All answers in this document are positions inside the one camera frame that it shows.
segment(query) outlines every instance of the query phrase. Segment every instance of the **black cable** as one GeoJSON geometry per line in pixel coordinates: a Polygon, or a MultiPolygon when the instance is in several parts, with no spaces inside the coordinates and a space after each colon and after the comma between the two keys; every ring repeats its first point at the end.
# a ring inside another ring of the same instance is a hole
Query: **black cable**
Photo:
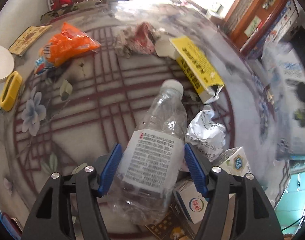
{"type": "Polygon", "coordinates": [[[287,228],[290,228],[291,226],[295,225],[299,220],[301,220],[304,216],[302,216],[300,219],[296,220],[294,223],[292,223],[291,225],[289,225],[288,227],[282,229],[282,231],[286,230],[287,228]]]}

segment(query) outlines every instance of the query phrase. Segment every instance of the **blue logo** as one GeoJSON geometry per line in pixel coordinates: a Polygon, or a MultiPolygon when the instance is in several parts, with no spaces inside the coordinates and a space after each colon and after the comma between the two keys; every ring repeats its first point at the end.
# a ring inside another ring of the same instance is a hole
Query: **blue logo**
{"type": "Polygon", "coordinates": [[[243,158],[239,155],[234,159],[235,169],[239,170],[243,167],[243,158]]]}
{"type": "Polygon", "coordinates": [[[189,201],[189,207],[194,212],[200,212],[204,209],[204,202],[200,198],[192,198],[189,201]]]}

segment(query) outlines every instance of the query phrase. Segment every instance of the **orange plastic bag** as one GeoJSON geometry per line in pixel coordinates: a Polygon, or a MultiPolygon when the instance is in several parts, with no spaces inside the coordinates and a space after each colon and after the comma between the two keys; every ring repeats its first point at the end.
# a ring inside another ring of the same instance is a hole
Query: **orange plastic bag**
{"type": "Polygon", "coordinates": [[[95,50],[101,44],[76,27],[64,23],[61,33],[54,35],[39,51],[40,58],[36,61],[35,74],[40,74],[51,66],[59,67],[68,59],[84,52],[95,50]]]}

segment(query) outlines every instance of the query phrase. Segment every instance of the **yellow handle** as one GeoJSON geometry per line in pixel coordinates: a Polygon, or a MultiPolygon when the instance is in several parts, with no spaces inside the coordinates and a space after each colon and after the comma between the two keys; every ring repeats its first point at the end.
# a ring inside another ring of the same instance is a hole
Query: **yellow handle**
{"type": "Polygon", "coordinates": [[[13,108],[21,83],[22,77],[17,71],[9,75],[0,95],[0,107],[5,111],[13,108]]]}

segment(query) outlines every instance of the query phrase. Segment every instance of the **bottle cap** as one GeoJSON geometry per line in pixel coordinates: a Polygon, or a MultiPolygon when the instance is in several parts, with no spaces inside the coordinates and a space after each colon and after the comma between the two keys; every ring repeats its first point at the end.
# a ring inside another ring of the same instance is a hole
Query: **bottle cap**
{"type": "Polygon", "coordinates": [[[183,85],[180,82],[178,82],[177,80],[167,79],[166,81],[163,82],[161,88],[172,88],[172,89],[175,89],[175,90],[177,90],[180,93],[181,98],[183,97],[183,94],[184,94],[183,85]]]}

